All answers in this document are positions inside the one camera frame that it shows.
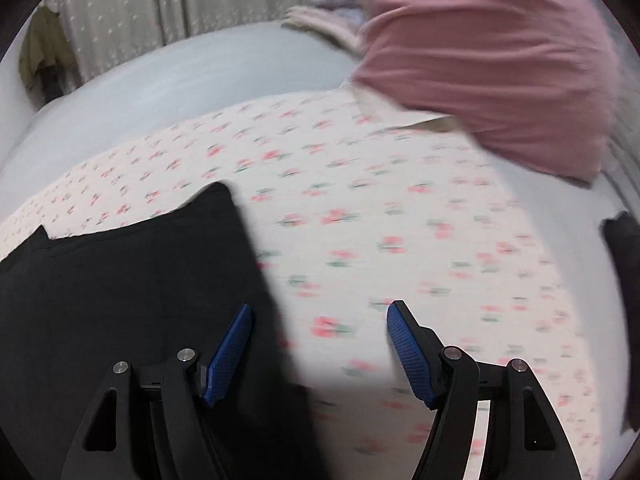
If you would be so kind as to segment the black quilted jacket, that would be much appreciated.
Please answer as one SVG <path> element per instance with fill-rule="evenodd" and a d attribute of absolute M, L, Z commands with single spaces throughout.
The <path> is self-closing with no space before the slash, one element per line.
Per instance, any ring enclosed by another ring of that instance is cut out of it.
<path fill-rule="evenodd" d="M 200 355 L 242 304 L 252 332 L 226 396 Z M 51 238 L 1 263 L 6 479 L 325 479 L 306 389 L 229 189 L 126 228 Z"/>

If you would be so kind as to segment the cherry print bed cover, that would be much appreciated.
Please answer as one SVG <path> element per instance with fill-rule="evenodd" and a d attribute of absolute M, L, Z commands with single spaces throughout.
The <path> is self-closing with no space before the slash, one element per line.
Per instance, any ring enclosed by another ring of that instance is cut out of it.
<path fill-rule="evenodd" d="M 386 335 L 396 299 L 477 361 L 526 361 L 580 473 L 597 475 L 598 395 L 570 294 L 525 208 L 442 117 L 348 90 L 230 106 L 51 170 L 3 221 L 1 248 L 36 226 L 126 226 L 216 180 L 243 208 L 336 478 L 409 478 L 430 430 Z"/>

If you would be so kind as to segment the black cloth by headboard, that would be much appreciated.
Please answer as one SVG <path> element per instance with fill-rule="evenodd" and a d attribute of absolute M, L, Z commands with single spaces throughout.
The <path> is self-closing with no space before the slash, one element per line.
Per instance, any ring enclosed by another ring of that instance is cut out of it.
<path fill-rule="evenodd" d="M 604 220 L 601 233 L 617 273 L 618 287 L 625 309 L 629 380 L 626 417 L 634 431 L 639 430 L 639 222 L 627 211 Z"/>

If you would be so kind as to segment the pink velvet pillow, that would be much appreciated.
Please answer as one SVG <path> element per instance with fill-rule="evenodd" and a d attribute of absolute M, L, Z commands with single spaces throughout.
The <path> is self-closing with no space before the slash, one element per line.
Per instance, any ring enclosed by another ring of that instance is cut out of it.
<path fill-rule="evenodd" d="M 613 128 L 618 57 L 590 0 L 362 0 L 354 79 L 458 118 L 488 151 L 582 182 Z"/>

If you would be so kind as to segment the olive hanging coat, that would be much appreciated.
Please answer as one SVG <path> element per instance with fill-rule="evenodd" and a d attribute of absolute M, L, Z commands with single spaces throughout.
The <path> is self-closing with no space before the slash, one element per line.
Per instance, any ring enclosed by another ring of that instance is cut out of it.
<path fill-rule="evenodd" d="M 62 98 L 81 83 L 74 50 L 58 14 L 38 6 L 24 36 L 18 72 L 29 94 L 37 93 L 43 104 Z"/>

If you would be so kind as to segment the folded blankets stack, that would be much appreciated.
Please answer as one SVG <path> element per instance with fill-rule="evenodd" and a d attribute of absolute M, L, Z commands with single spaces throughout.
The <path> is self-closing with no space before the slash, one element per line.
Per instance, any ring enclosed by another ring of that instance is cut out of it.
<path fill-rule="evenodd" d="M 361 29 L 366 21 L 361 0 L 303 0 L 285 12 L 282 25 L 312 32 L 351 55 L 360 56 Z"/>

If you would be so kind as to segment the grey dotted curtain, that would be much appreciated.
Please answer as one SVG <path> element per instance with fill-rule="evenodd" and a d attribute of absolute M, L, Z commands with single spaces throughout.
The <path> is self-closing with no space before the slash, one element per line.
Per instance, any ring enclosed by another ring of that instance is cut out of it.
<path fill-rule="evenodd" d="M 280 18 L 302 0 L 44 0 L 58 14 L 84 81 L 206 32 Z"/>

